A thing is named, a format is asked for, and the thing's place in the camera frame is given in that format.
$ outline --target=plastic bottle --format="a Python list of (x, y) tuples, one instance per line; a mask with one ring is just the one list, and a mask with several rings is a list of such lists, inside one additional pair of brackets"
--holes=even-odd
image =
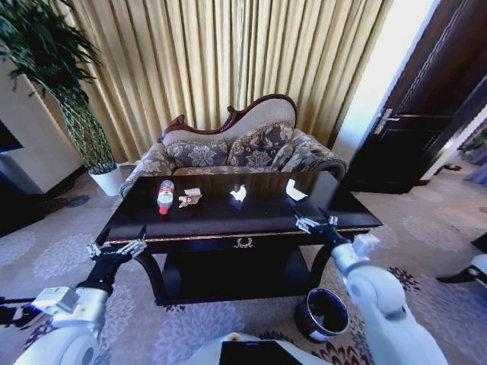
[(164, 180), (159, 188), (158, 205), (159, 213), (166, 215), (171, 204), (173, 204), (174, 184), (172, 181)]

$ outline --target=dark wooden door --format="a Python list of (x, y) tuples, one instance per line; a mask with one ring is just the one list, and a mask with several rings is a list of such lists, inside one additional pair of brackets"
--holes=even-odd
[(487, 74), (486, 24), (486, 0), (438, 5), (351, 165), (350, 189), (408, 192), (468, 122), (468, 112), (483, 107), (473, 95)]

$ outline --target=coffee table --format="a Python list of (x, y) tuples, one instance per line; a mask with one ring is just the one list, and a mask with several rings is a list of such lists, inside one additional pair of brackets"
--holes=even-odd
[[(164, 179), (174, 182), (167, 216), (156, 198)], [(289, 179), (309, 196), (295, 203)], [(243, 202), (230, 191), (245, 185)], [(184, 189), (200, 188), (197, 205), (178, 208)], [(306, 294), (317, 287), (326, 243), (295, 226), (293, 205), (323, 221), (317, 207), (337, 216), (343, 235), (366, 233), (382, 223), (328, 172), (140, 177), (108, 221), (107, 242), (122, 245), (147, 225), (147, 249), (136, 258), (146, 270), (157, 305)], [(299, 246), (323, 245), (311, 270)], [(155, 254), (167, 253), (161, 271)]]

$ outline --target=black trash bin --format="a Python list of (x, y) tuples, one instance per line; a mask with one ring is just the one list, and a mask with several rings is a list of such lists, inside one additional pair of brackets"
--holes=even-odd
[(296, 306), (294, 320), (304, 337), (321, 344), (346, 331), (349, 312), (334, 293), (316, 288)]

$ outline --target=gold curtain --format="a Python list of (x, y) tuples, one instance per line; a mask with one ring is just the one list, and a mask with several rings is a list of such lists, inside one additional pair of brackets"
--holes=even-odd
[(71, 0), (102, 67), (86, 86), (118, 161), (176, 116), (215, 129), (228, 105), (289, 95), (298, 128), (329, 144), (392, 0)]

